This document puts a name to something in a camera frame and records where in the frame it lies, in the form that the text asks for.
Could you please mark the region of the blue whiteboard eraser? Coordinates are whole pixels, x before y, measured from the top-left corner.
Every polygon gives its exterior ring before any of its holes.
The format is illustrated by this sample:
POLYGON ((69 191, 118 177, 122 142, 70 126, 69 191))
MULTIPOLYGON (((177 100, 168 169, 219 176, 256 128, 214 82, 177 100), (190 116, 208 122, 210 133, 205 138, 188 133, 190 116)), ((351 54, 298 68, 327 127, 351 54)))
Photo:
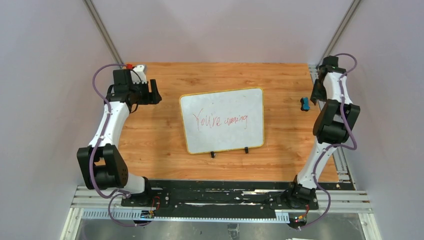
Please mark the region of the blue whiteboard eraser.
POLYGON ((308 112, 310 110, 309 99, 307 97, 302 97, 300 99, 300 110, 303 112, 308 112))

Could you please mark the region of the yellow-framed whiteboard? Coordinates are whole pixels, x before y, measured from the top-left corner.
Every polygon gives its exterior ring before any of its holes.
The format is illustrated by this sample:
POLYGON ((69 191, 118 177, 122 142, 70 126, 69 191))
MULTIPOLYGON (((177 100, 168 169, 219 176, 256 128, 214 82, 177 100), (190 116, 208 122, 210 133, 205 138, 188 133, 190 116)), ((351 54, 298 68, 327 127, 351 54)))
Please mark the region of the yellow-framed whiteboard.
POLYGON ((185 94, 179 107, 191 155, 258 148, 265 142, 260 87, 185 94))

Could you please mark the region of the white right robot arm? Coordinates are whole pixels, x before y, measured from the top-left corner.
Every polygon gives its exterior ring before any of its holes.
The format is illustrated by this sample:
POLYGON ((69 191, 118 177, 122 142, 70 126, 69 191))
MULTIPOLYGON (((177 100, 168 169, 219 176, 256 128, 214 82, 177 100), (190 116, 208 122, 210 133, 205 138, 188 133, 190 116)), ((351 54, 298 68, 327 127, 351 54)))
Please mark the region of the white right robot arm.
POLYGON ((346 147, 347 140, 353 143, 350 149, 357 149, 352 130, 361 108, 349 97, 349 71, 339 67, 339 57, 340 54, 326 56, 317 68, 310 100, 314 105, 322 101, 324 106, 313 126, 315 140, 307 162, 290 183, 283 198, 291 209, 317 209, 314 200, 319 188, 318 180, 328 159, 338 148, 346 147))

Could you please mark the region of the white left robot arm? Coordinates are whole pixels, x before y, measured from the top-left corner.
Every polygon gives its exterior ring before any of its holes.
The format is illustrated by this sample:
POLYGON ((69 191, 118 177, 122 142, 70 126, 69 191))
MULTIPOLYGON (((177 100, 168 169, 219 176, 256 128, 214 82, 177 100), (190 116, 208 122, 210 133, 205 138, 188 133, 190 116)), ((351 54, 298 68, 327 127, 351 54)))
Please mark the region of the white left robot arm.
POLYGON ((95 92, 103 100, 103 116, 87 147, 78 149, 76 157, 85 186, 106 198, 102 191, 113 189, 126 198, 149 204, 154 196, 149 180, 129 172, 119 153, 119 140, 129 115, 140 105, 156 105, 162 97, 155 79, 147 80, 144 64, 120 65, 112 72, 113 84, 106 95, 95 92))

